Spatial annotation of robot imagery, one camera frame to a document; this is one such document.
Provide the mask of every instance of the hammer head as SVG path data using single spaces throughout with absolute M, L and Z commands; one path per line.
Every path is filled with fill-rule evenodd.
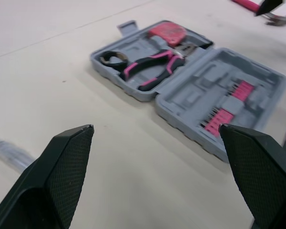
M 285 26 L 286 25 L 286 16 L 276 16 L 271 13 L 265 14 L 268 17 L 267 25 L 272 26 Z

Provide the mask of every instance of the white table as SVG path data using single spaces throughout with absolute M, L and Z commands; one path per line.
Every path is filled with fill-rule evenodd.
M 286 28 L 227 0 L 0 1 L 0 137 L 38 157 L 50 139 L 94 124 L 74 229 L 247 229 L 229 165 L 100 77 L 89 55 L 168 19 L 286 74 Z M 282 143 L 286 93 L 265 132 Z M 19 174 L 0 162 L 0 202 Z

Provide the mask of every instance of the tool case latch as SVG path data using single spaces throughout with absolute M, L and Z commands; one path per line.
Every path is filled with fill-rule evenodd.
M 135 20 L 131 20 L 121 25 L 118 25 L 117 28 L 119 29 L 123 37 L 126 37 L 129 34 L 132 34 L 139 30 L 137 26 L 137 22 Z

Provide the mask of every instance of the wire cutters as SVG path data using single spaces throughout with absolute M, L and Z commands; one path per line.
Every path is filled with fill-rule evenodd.
M 184 44 L 177 46 L 174 49 L 162 49 L 155 55 L 138 59 L 133 62 L 121 72 L 120 77 L 127 81 L 139 71 L 146 68 L 167 64 L 165 70 L 159 76 L 144 82 L 138 87 L 138 90 L 140 91 L 149 91 L 164 79 L 170 77 L 178 67 L 184 66 L 185 57 L 191 54 L 196 47 L 197 46 L 193 44 Z

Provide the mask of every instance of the gray plastic tool case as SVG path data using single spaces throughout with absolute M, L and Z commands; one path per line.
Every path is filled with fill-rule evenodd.
M 159 75 L 165 66 L 145 69 L 124 81 L 119 72 L 99 62 L 104 51 L 126 54 L 130 62 L 169 48 L 160 37 L 147 32 L 161 21 L 138 30 L 135 21 L 118 26 L 123 38 L 91 54 L 93 68 L 139 101 L 156 97 L 156 111 L 168 124 L 196 141 L 207 152 L 228 163 L 219 123 L 261 131 L 286 88 L 286 77 L 226 48 L 197 48 L 171 77 L 150 91 L 137 87 Z M 204 36 L 187 30 L 185 43 L 208 44 Z

